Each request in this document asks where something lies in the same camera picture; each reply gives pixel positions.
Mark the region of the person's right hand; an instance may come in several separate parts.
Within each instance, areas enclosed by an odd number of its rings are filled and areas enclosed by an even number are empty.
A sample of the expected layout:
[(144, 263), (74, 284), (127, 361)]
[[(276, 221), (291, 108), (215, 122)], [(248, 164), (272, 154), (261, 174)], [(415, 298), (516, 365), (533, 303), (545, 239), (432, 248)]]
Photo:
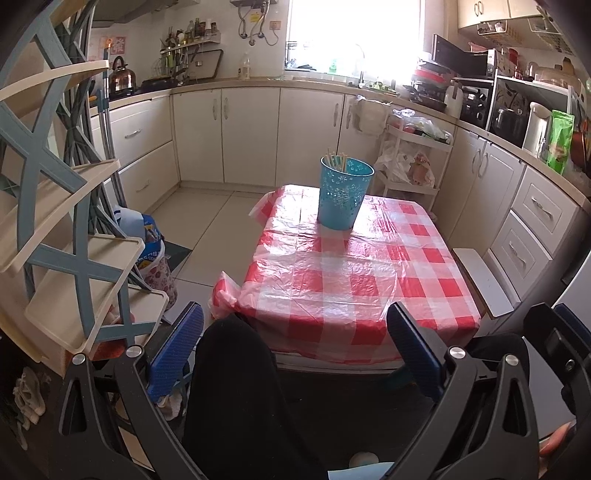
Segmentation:
[(557, 428), (539, 445), (539, 455), (542, 459), (548, 459), (565, 441), (571, 430), (576, 427), (576, 421), (565, 423)]

